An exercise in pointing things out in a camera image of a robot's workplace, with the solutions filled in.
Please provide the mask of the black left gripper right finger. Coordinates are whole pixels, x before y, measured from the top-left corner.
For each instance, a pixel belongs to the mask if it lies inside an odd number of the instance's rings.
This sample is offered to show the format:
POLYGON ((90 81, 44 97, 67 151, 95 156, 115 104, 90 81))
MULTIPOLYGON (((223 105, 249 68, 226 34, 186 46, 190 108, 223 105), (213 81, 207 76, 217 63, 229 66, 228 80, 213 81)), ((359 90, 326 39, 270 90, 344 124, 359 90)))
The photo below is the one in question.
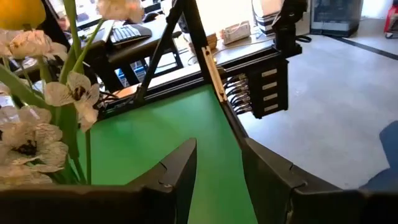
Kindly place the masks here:
POLYGON ((293 189, 305 185, 293 163, 246 138, 242 150, 244 178, 259 223, 286 223, 293 189))

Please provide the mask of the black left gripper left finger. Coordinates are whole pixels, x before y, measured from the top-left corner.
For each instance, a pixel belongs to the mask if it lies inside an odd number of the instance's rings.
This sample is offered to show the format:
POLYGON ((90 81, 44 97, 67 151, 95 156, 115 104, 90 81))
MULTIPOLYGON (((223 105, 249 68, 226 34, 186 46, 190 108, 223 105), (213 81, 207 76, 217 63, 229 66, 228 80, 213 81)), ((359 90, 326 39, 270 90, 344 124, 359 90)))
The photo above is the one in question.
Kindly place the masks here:
POLYGON ((128 183, 137 192, 127 222, 187 223, 196 173, 197 140, 190 138, 128 183))

